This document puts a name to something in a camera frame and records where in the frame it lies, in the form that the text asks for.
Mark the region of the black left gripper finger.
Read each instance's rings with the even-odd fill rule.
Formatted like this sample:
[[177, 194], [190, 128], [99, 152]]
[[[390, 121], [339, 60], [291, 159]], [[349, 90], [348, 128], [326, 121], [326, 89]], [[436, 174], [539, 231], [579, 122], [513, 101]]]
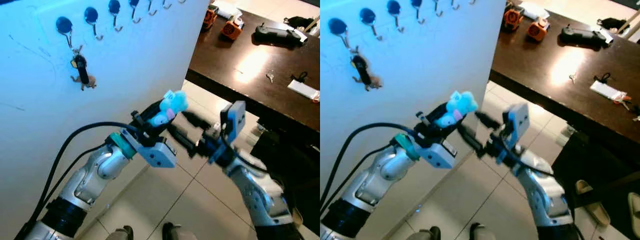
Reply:
[[431, 124], [449, 124], [450, 114], [448, 114], [448, 103], [441, 103], [430, 114], [427, 115], [427, 119]]
[[165, 123], [163, 100], [152, 103], [142, 112], [142, 123]]

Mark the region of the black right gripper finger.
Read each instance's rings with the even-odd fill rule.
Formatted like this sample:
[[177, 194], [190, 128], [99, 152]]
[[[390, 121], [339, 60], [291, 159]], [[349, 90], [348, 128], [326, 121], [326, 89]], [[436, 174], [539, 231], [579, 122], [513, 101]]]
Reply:
[[473, 130], [470, 126], [467, 126], [463, 123], [457, 124], [457, 132], [460, 134], [462, 140], [466, 142], [466, 144], [473, 150], [474, 154], [477, 157], [483, 157], [487, 155], [487, 142], [488, 138], [478, 139], [476, 136], [476, 131]]
[[201, 143], [200, 138], [196, 139], [195, 141], [192, 140], [191, 138], [189, 138], [187, 130], [178, 125], [174, 125], [173, 123], [167, 126], [167, 131], [174, 138], [174, 140], [187, 151], [189, 157], [202, 155], [201, 147], [199, 146], [199, 144]]
[[502, 131], [505, 128], [505, 125], [498, 121], [498, 119], [494, 119], [489, 114], [483, 111], [474, 112], [476, 118], [480, 121], [480, 123], [492, 131]]
[[196, 112], [191, 112], [188, 110], [184, 110], [182, 112], [183, 117], [190, 123], [190, 125], [195, 128], [201, 128], [206, 131], [211, 128], [212, 124], [207, 121], [205, 118], [199, 116]]

